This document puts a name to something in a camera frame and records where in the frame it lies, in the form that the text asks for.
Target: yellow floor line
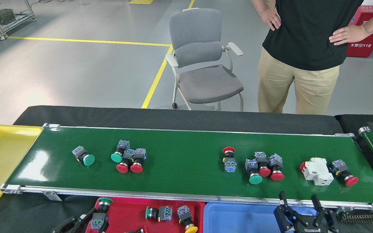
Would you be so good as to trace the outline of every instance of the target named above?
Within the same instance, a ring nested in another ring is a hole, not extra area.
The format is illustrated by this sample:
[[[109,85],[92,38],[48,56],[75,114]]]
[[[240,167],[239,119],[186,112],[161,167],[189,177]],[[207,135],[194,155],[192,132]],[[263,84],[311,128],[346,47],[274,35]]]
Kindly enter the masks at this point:
[[[150,45],[150,46],[171,46],[171,44],[154,44],[154,43],[128,42],[128,41],[95,41],[95,40],[57,39],[57,38],[39,38],[39,37],[8,37],[8,38],[24,39],[24,40],[40,40],[40,41],[71,41],[71,42],[105,43],[105,44],[135,44],[135,45]]]
[[[172,45],[169,47],[167,53],[172,53]],[[162,73],[163,73],[163,71],[165,69],[166,63],[167,63],[166,59],[163,59],[162,65],[159,68],[158,74],[156,75],[155,80],[153,81],[151,88],[149,89],[148,95],[146,96],[146,99],[143,102],[142,108],[145,109],[145,108],[148,107],[149,102],[151,101],[152,95],[155,92],[156,86],[159,83],[160,77],[162,76]]]
[[[188,9],[191,9],[192,8],[192,5],[194,4],[195,0],[192,0],[191,3],[189,4],[189,7]]]
[[[132,0],[129,4],[151,4],[153,0]]]

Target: red tray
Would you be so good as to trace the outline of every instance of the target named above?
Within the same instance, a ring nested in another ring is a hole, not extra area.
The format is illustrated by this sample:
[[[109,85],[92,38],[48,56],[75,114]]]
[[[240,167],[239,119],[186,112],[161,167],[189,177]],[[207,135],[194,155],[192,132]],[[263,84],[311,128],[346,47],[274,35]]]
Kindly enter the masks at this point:
[[[198,233],[203,233],[203,213],[204,202],[185,202],[185,201],[167,201],[167,200],[153,200],[140,198],[122,198],[111,197],[113,203],[110,204],[110,209],[107,212],[109,216],[109,227],[106,232],[124,233],[131,230],[137,231],[147,226],[149,233],[185,233],[184,226],[179,224],[178,214],[176,209],[183,205],[188,205],[191,211],[192,221],[198,227]],[[172,220],[168,222],[156,219],[145,219],[146,207],[157,208],[161,206],[169,206],[172,208]],[[98,233],[87,227],[86,233]]]

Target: chair backrest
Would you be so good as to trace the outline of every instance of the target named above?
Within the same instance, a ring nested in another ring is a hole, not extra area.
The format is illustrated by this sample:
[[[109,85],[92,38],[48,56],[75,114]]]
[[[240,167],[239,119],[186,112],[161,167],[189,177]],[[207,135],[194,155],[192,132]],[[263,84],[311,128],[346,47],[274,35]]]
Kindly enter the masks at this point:
[[[169,19],[169,33],[178,68],[221,58],[219,10],[191,9],[173,15]]]

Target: blue tray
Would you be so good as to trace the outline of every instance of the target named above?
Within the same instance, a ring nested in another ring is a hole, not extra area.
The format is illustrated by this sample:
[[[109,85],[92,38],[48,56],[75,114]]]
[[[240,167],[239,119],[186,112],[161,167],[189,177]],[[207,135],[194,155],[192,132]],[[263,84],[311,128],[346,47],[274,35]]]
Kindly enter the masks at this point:
[[[204,208],[204,233],[280,233],[275,205],[207,203]],[[315,215],[314,208],[292,207],[299,214]]]

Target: white circuit breaker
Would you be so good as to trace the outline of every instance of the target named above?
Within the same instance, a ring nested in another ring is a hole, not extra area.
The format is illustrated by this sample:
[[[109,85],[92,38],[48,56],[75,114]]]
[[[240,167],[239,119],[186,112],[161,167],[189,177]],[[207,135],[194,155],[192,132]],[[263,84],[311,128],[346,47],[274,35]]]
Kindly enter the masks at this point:
[[[324,158],[311,158],[300,166],[306,180],[313,180],[315,185],[329,185],[333,181],[333,175],[327,168]]]

